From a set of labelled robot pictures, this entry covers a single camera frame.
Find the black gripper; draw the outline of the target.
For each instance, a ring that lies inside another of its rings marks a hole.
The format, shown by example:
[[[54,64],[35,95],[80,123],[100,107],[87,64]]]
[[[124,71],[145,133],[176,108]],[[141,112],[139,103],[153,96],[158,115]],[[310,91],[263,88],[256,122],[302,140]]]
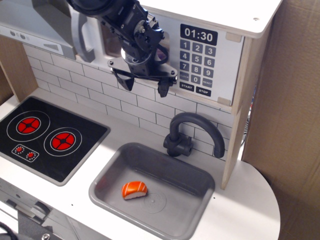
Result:
[[[107,64],[118,83],[127,91],[132,91],[136,78],[156,81],[158,93],[164,98],[170,87],[177,83],[177,70],[166,63],[158,64],[154,53],[123,48],[121,56],[110,59]]]

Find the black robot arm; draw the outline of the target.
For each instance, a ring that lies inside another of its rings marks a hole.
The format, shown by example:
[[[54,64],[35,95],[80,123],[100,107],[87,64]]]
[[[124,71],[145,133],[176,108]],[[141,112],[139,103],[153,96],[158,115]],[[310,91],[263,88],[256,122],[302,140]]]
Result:
[[[144,79],[157,82],[159,95],[167,96],[178,72],[167,63],[169,53],[161,45],[165,32],[139,1],[70,0],[68,4],[117,35],[124,55],[109,60],[108,66],[124,89],[131,91],[135,79]]]

